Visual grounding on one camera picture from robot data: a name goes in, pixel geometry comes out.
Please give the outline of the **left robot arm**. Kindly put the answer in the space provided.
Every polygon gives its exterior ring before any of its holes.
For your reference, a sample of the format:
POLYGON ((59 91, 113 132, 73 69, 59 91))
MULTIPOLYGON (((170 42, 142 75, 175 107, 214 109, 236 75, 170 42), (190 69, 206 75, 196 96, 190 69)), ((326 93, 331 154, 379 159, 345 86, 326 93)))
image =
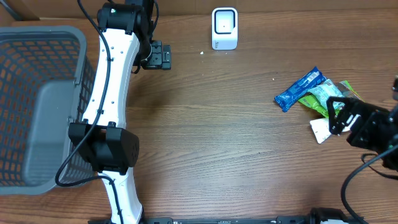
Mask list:
POLYGON ((159 15, 156 1, 108 1, 91 24, 99 34, 99 59, 93 91, 83 117, 68 136, 101 179, 111 206, 108 223, 145 223, 134 183, 139 138, 126 130, 130 76, 144 70, 170 70, 171 47, 153 40, 159 15))

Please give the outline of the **mint green wipes packet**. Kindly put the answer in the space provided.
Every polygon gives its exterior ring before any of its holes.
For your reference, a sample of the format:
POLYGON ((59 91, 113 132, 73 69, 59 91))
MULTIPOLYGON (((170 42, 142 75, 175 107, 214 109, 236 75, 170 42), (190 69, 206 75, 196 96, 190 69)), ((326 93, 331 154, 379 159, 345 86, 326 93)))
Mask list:
POLYGON ((343 97, 342 92, 339 91, 339 89, 330 79, 327 79, 322 84, 309 89, 309 92, 317 98, 324 109, 327 109, 326 103, 329 97, 343 97))

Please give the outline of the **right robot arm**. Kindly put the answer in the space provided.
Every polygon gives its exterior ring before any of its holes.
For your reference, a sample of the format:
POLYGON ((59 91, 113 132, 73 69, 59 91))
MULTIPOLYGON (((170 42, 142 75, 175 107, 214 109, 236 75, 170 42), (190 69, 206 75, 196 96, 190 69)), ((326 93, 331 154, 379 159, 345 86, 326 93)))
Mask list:
POLYGON ((397 171, 397 107, 392 110, 366 103, 359 98, 330 96, 327 98, 329 132, 339 135, 345 128, 350 134, 347 142, 370 152, 361 156, 362 165, 345 178, 341 186, 341 201, 347 212, 357 223, 365 223, 349 205, 346 190, 349 183, 361 171, 382 161, 386 169, 397 171))

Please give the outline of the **white bamboo cream tube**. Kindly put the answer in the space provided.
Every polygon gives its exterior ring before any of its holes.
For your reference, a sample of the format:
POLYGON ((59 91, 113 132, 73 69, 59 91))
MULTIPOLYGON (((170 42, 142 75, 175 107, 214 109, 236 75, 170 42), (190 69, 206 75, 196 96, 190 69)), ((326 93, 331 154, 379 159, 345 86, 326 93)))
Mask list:
POLYGON ((310 127, 314 133, 315 139, 317 140, 318 144, 322 144, 331 136, 328 118, 311 120, 310 127))

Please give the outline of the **green red snack packet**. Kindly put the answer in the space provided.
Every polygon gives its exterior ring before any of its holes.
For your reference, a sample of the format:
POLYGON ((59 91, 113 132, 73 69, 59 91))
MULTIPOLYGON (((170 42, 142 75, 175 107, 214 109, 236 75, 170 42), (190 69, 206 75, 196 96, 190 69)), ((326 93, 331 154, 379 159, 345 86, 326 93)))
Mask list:
MULTIPOLYGON (((362 100, 362 98, 358 95, 358 93, 352 88, 352 86, 349 84, 347 80, 343 80, 338 83, 334 83, 336 87, 339 89, 340 92, 342 92, 344 98, 357 98, 359 100, 362 100)), ((320 104, 320 102, 317 100, 317 98, 311 94, 309 91, 308 93, 301 97, 298 100, 301 104, 317 111, 324 117, 328 117, 328 110, 324 109, 324 107, 320 104)))

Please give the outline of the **blue snack packet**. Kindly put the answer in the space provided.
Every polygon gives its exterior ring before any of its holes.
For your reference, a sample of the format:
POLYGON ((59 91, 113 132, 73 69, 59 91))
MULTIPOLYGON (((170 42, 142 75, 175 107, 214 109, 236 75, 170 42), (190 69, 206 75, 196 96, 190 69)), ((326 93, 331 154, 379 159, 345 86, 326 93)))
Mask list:
POLYGON ((287 112, 299 98, 303 97, 309 89, 320 85, 326 80, 317 67, 314 67, 302 78, 298 79, 288 89, 274 98, 274 101, 281 107, 283 112, 287 112))

